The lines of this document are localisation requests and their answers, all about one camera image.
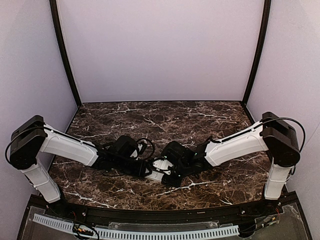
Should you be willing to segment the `white remote control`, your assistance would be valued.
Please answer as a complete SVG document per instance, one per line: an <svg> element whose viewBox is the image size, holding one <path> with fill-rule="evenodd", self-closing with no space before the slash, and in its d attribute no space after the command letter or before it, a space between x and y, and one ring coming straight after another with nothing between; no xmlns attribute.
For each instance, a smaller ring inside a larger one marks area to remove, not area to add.
<svg viewBox="0 0 320 240"><path fill-rule="evenodd" d="M158 183L162 182L162 178L165 175L165 173L154 171L154 170L151 170L150 172L146 172L145 174L146 176L144 178L158 182Z"/></svg>

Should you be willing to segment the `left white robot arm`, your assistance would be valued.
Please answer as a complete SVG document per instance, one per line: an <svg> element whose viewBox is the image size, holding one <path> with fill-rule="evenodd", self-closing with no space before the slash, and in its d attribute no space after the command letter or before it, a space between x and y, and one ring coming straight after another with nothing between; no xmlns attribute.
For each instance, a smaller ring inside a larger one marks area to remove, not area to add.
<svg viewBox="0 0 320 240"><path fill-rule="evenodd" d="M4 156L12 167L24 174L44 200L52 204L60 201L63 193L38 160L39 153L66 158L96 170L114 169L144 178L152 174L147 159L141 158L150 143L146 138L134 140L127 135L114 142L93 143L60 132L45 124L42 116L35 115L12 133Z"/></svg>

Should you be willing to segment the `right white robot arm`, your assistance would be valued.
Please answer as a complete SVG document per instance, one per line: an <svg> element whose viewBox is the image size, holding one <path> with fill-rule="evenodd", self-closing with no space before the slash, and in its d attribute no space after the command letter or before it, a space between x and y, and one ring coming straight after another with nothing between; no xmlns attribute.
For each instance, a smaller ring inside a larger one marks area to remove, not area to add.
<svg viewBox="0 0 320 240"><path fill-rule="evenodd" d="M171 163L169 174L161 178L164 185L178 188L182 179L256 152L269 152L272 163L264 187L266 200L278 200L289 175L301 159L304 143L298 143L297 133L288 124L289 117L278 117L265 112L262 119L252 126L225 138L209 137L195 150L182 146L177 141L168 143L161 156Z"/></svg>

